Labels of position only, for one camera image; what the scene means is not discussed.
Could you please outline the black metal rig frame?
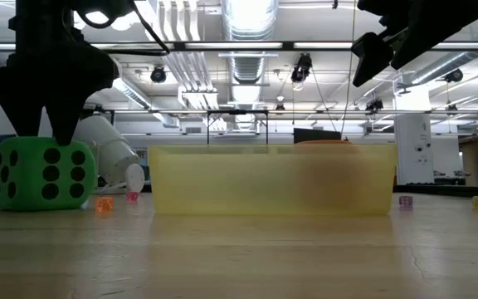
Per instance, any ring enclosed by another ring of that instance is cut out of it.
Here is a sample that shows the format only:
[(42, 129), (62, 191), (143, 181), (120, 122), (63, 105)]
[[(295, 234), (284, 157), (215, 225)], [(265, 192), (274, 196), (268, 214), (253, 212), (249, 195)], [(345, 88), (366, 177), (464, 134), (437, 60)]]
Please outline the black metal rig frame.
[[(85, 202), (92, 194), (113, 195), (127, 194), (129, 190), (126, 187), (109, 187), (106, 189), (90, 189), (83, 184), (75, 183), (67, 186), (57, 186), (56, 184), (47, 184), (41, 186), (38, 190), (19, 188), (17, 184), (11, 182), (7, 184), (0, 183), (0, 203), (5, 205), (24, 203), (27, 208), (33, 208), (36, 203), (50, 202), (64, 204), (79, 204)], [(349, 202), (351, 200), (370, 199), (375, 203), (383, 199), (389, 199), (394, 193), (409, 194), (430, 194), (452, 197), (473, 197), (478, 196), (478, 187), (466, 187), (456, 185), (435, 185), (435, 184), (408, 184), (393, 185), (386, 183), (372, 183), (368, 185), (351, 184), (343, 186), (336, 185), (314, 185), (312, 187), (300, 187), (290, 184), (284, 184), (276, 187), (266, 186), (246, 186), (240, 184), (224, 185), (195, 185), (195, 186), (165, 186), (159, 187), (155, 191), (155, 198), (165, 201), (175, 199), (208, 200), (210, 202), (219, 201), (239, 201), (251, 200), (255, 203), (262, 200), (281, 200), (281, 201), (306, 201), (311, 200), (335, 200), (340, 202)]]

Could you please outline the black overhead beam with lights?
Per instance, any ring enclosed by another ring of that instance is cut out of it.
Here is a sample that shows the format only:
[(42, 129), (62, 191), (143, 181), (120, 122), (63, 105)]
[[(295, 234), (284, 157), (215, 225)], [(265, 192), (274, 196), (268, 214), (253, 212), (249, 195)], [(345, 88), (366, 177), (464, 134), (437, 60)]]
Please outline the black overhead beam with lights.
[[(92, 43), (103, 51), (159, 50), (156, 42)], [(168, 42), (170, 51), (349, 51), (351, 42)], [(442, 42), (431, 51), (478, 51), (478, 42)]]

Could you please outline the white pillar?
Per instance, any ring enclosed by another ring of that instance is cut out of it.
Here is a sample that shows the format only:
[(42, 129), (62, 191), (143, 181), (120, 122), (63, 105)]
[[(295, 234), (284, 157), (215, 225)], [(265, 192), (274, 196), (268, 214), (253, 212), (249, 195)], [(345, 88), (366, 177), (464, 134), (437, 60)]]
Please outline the white pillar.
[(398, 146), (398, 183), (401, 185), (433, 183), (429, 114), (432, 108), (428, 88), (395, 86), (393, 107), (397, 111), (394, 118), (394, 134)]

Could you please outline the yellow translucent plastic bin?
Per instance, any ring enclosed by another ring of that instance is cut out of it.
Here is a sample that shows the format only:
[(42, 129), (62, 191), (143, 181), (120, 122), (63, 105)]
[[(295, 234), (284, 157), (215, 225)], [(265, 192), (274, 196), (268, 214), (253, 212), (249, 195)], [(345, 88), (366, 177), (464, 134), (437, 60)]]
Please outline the yellow translucent plastic bin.
[(149, 147), (154, 208), (186, 215), (384, 215), (395, 145)]

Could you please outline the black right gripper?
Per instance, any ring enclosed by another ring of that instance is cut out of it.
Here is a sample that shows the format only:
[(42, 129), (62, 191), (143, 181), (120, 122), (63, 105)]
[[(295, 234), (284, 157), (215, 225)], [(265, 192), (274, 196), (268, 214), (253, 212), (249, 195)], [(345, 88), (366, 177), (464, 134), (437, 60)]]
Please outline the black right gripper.
[[(478, 20), (478, 0), (358, 0), (357, 8), (380, 16), (385, 30), (378, 35), (367, 32), (351, 46), (358, 57), (355, 87), (373, 79), (390, 61), (398, 70)], [(406, 34), (393, 55), (384, 40), (400, 32)]]

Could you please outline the green foam die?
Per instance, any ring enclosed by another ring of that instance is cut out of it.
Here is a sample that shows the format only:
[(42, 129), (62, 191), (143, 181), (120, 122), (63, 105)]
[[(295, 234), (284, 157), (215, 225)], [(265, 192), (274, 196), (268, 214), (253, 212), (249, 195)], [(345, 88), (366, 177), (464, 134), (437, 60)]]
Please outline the green foam die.
[(0, 210), (77, 209), (97, 185), (88, 145), (51, 137), (12, 137), (0, 143)]

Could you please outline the small orange translucent die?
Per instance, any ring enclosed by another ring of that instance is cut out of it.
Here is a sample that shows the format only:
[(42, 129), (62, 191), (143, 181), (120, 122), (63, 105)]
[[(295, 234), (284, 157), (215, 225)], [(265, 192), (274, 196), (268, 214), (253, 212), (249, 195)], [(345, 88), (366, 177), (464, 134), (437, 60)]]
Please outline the small orange translucent die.
[(97, 213), (109, 213), (114, 208), (114, 200), (111, 197), (99, 197), (95, 200), (95, 211)]

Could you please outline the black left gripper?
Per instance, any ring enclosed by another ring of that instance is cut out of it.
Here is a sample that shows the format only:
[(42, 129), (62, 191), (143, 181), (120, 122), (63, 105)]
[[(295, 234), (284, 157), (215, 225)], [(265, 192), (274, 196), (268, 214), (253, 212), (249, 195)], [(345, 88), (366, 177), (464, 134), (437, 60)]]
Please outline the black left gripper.
[(96, 48), (54, 48), (9, 55), (0, 67), (0, 106), (18, 136), (38, 136), (46, 98), (53, 137), (69, 145), (85, 102), (120, 77), (114, 60)]

